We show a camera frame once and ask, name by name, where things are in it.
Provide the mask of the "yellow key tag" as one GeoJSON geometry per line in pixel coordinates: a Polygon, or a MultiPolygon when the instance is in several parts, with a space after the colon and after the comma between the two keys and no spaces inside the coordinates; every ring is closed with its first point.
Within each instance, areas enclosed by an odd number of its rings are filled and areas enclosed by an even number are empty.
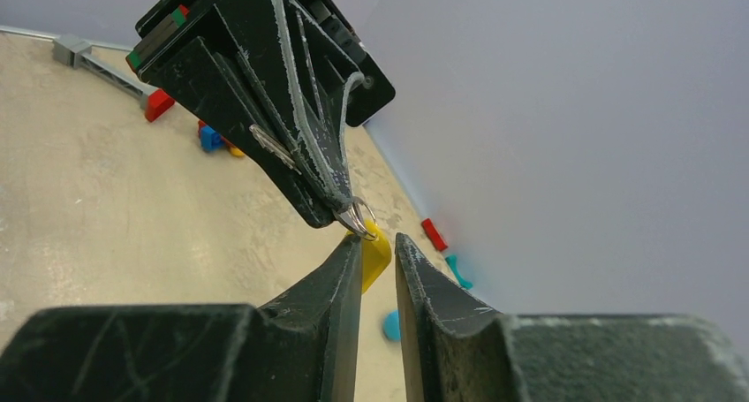
{"type": "Polygon", "coordinates": [[[389,267],[393,257],[390,241],[376,221],[367,219],[365,226],[374,238],[363,239],[360,244],[361,294],[389,267]]]}

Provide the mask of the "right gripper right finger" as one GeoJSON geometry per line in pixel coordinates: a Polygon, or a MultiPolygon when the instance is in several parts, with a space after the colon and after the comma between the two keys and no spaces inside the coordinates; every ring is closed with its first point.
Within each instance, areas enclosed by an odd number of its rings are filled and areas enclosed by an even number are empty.
{"type": "Polygon", "coordinates": [[[410,401],[745,401],[748,369],[689,315],[503,314],[395,240],[410,401]]]}

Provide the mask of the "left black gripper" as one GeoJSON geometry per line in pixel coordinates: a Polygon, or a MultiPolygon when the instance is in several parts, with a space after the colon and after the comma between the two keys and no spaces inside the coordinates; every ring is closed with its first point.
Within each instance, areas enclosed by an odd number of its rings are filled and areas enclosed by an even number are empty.
{"type": "MultiPolygon", "coordinates": [[[[144,38],[163,15],[197,3],[159,0],[136,32],[144,38]]],[[[233,37],[240,63],[195,37],[143,56],[140,78],[255,161],[306,224],[331,225],[332,209],[353,198],[345,119],[365,124],[396,89],[332,0],[233,0],[233,37]]]]}

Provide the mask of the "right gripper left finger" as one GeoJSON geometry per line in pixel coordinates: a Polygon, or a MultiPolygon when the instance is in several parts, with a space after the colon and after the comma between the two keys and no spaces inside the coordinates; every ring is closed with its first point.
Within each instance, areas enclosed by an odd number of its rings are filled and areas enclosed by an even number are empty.
{"type": "Polygon", "coordinates": [[[359,238],[260,307],[53,307],[1,355],[4,401],[350,401],[359,238]]]}

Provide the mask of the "silver keyring with keys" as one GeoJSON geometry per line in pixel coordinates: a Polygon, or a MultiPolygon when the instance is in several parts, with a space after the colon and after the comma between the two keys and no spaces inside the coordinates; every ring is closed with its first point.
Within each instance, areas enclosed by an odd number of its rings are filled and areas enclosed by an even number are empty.
{"type": "MultiPolygon", "coordinates": [[[[299,178],[303,178],[301,169],[295,163],[291,152],[282,145],[278,140],[271,137],[266,131],[264,131],[259,125],[251,125],[250,132],[253,137],[260,143],[260,146],[267,150],[272,155],[276,156],[287,168],[294,171],[299,178]]],[[[375,217],[373,211],[368,205],[359,197],[354,196],[352,203],[347,206],[346,209],[335,211],[330,209],[334,218],[348,231],[353,234],[367,239],[369,241],[376,240],[375,234],[367,228],[365,218],[362,215],[360,207],[363,206],[372,215],[372,221],[375,223],[375,217]]]]}

